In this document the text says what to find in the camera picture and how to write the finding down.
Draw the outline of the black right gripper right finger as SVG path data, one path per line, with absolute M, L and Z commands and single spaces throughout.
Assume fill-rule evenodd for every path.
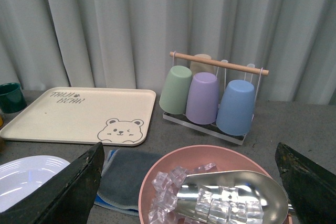
M 335 174 L 284 143 L 275 161 L 300 223 L 335 223 Z

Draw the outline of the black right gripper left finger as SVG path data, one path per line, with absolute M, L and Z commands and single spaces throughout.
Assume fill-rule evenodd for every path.
M 87 223 L 101 181 L 97 143 L 39 189 L 1 213 L 1 223 Z

